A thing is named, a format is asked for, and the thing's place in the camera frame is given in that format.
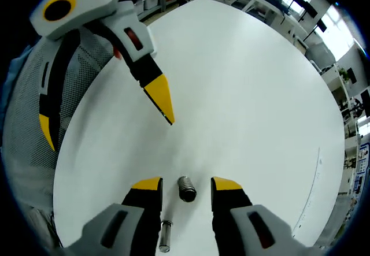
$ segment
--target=white tabletop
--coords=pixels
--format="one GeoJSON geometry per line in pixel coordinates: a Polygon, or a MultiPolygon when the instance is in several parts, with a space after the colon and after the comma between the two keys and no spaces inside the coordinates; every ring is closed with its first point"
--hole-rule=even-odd
{"type": "Polygon", "coordinates": [[[210,178],[242,185],[294,228],[315,176],[319,186],[296,238],[312,245],[324,228],[342,177],[341,113],[306,58],[252,16],[195,0],[152,23],[156,62],[165,73],[176,122],[170,126],[129,73],[112,59],[69,124],[54,180],[54,215],[64,246],[139,180],[164,178],[162,218],[173,221],[169,255],[217,254],[210,178]],[[177,178],[197,198],[182,202],[177,178]]]}

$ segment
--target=metal spring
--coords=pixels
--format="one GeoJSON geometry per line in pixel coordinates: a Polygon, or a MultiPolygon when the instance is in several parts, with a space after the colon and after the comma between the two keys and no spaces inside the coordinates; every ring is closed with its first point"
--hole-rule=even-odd
{"type": "Polygon", "coordinates": [[[182,176],[177,180],[177,184],[179,185],[180,198],[185,202],[194,201],[197,196],[197,191],[195,190],[190,178],[182,176]]]}

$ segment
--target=wall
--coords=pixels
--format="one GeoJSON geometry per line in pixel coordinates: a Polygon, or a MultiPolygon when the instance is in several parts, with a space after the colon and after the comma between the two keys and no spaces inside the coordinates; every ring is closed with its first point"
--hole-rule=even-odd
{"type": "Polygon", "coordinates": [[[306,14],[304,20],[300,22],[307,32],[310,32],[313,29],[318,20],[324,16],[330,7],[330,4],[326,0],[311,0],[310,4],[317,11],[317,15],[315,18],[312,18],[310,15],[306,14]]]}
{"type": "Polygon", "coordinates": [[[347,90],[350,97],[360,94],[365,88],[368,87],[364,66],[361,62],[356,44],[354,44],[349,51],[342,58],[340,58],[338,65],[343,67],[345,70],[352,68],[356,77],[356,83],[352,84],[350,82],[347,85],[347,90]]]}

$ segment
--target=metal screw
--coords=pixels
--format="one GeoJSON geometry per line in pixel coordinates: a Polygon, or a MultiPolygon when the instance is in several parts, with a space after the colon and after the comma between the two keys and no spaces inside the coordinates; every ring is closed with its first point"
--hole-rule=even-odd
{"type": "Polygon", "coordinates": [[[187,176],[182,176],[177,180],[179,185],[179,195],[180,198],[185,202],[194,201],[197,196],[197,191],[195,190],[190,178],[187,176]]]}
{"type": "Polygon", "coordinates": [[[166,253],[169,252],[169,245],[171,240],[171,226],[172,222],[168,220],[162,221],[162,230],[160,237],[160,252],[166,253]]]}

